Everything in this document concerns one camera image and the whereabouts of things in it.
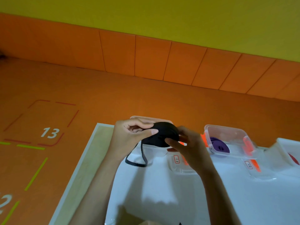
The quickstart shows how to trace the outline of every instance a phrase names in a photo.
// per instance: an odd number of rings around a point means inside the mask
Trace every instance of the label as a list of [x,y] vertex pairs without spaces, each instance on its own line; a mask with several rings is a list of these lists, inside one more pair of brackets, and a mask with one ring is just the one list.
[[249,163],[249,161],[245,161],[245,164],[247,165],[247,167],[248,167],[250,170],[253,169],[253,167],[251,166],[251,164]]
[[178,155],[174,155],[174,161],[175,163],[180,163]]

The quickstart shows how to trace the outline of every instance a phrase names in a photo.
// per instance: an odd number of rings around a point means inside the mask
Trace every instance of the right hand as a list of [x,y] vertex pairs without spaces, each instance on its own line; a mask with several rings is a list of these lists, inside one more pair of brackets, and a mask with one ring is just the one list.
[[200,134],[184,126],[179,126],[178,130],[180,134],[179,141],[187,145],[184,146],[175,140],[166,138],[165,142],[172,147],[168,151],[179,151],[196,172],[212,169],[214,167],[212,160]]

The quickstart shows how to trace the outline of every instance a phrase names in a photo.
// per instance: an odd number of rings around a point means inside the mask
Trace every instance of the black elastic strap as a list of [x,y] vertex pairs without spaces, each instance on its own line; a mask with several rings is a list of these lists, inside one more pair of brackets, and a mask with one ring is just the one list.
[[143,158],[145,164],[141,164],[141,163],[136,163],[136,162],[129,161],[127,158],[130,155],[130,153],[126,156],[125,163],[127,163],[127,164],[129,164],[131,166],[138,166],[138,167],[146,167],[146,166],[148,166],[148,160],[147,160],[147,158],[146,158],[146,156],[144,154],[144,150],[143,150],[143,140],[141,141],[141,153],[142,153],[142,158]]

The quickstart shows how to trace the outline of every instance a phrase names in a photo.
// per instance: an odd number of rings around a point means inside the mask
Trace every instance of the orange baseboard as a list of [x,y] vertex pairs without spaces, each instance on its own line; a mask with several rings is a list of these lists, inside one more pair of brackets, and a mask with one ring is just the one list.
[[0,13],[6,56],[300,101],[300,63]]

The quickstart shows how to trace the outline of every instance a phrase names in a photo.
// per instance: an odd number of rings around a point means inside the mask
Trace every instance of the white printed number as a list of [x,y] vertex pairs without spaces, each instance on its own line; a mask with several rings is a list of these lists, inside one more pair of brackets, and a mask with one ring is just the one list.
[[1,199],[4,199],[4,198],[6,198],[6,201],[4,203],[0,204],[0,208],[7,205],[11,201],[12,196],[7,194],[7,195],[4,195]]
[[[44,137],[46,135],[46,133],[49,131],[49,129],[50,129],[50,127],[44,128],[45,132],[41,135],[41,137]],[[54,137],[57,136],[57,133],[59,132],[59,129],[53,129],[53,130],[54,130],[54,132],[51,133],[52,136],[47,136],[47,138],[54,138]]]

